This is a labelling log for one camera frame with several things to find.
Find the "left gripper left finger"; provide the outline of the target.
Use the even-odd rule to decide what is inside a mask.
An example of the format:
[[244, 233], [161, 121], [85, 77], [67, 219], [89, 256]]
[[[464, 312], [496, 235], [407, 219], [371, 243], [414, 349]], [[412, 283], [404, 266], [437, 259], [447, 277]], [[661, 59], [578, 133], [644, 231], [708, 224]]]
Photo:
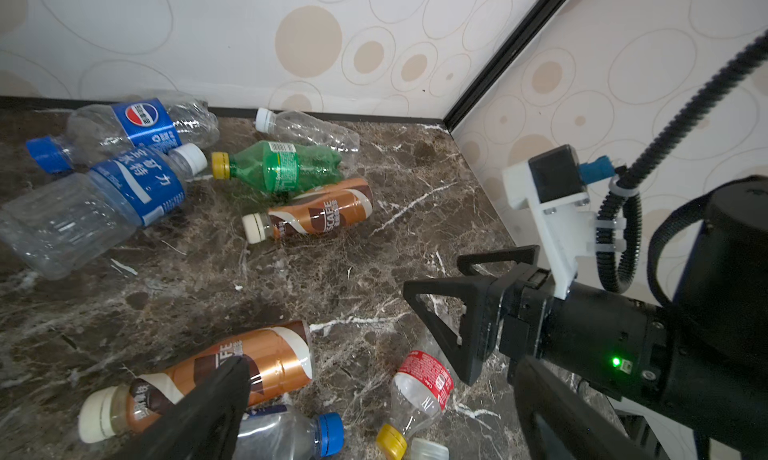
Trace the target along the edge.
[[230, 459], [250, 393], [249, 364], [231, 357], [114, 459]]

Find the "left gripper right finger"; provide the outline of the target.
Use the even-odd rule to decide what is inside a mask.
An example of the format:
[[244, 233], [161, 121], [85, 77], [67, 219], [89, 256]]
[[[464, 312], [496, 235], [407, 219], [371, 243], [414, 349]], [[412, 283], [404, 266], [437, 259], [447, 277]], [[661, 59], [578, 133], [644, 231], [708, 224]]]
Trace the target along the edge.
[[533, 459], [646, 459], [643, 450], [531, 356], [515, 370], [517, 415]]

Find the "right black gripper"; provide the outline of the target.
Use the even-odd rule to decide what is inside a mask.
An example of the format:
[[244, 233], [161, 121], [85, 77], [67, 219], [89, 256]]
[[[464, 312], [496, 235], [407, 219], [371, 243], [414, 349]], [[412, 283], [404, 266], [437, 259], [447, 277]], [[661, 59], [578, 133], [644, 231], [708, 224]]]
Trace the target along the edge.
[[[619, 294], [575, 283], [566, 299], [554, 295], [549, 271], [534, 267], [538, 245], [461, 255], [465, 276], [409, 280], [403, 296], [424, 323], [455, 370], [473, 385], [492, 347], [489, 289], [494, 278], [480, 265], [514, 262], [498, 280], [501, 322], [499, 351], [508, 357], [507, 380], [531, 357], [587, 380], [616, 399], [669, 400], [678, 385], [678, 330], [661, 308]], [[430, 308], [428, 297], [455, 298], [461, 315], [453, 319]]]

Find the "clear bottle red label yellow cap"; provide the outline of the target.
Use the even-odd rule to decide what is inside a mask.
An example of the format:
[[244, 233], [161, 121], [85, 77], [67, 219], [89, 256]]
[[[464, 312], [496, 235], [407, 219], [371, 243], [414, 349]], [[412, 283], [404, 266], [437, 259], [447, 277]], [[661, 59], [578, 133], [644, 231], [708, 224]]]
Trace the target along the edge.
[[386, 459], [405, 457], [410, 439], [436, 423], [454, 390], [449, 364], [439, 348], [412, 350], [391, 383], [391, 408], [376, 446]]

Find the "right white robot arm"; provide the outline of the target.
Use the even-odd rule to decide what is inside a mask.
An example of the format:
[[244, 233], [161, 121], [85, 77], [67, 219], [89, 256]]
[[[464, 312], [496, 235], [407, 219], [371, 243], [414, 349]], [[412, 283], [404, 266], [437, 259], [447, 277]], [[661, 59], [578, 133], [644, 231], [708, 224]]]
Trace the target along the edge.
[[718, 441], [767, 455], [767, 180], [726, 182], [642, 238], [640, 185], [767, 59], [757, 37], [629, 166], [579, 161], [563, 145], [508, 168], [509, 203], [540, 241], [459, 257], [459, 275], [403, 295], [459, 379], [494, 352], [509, 361], [534, 459], [641, 459], [643, 450], [552, 372], [689, 427], [699, 458]]

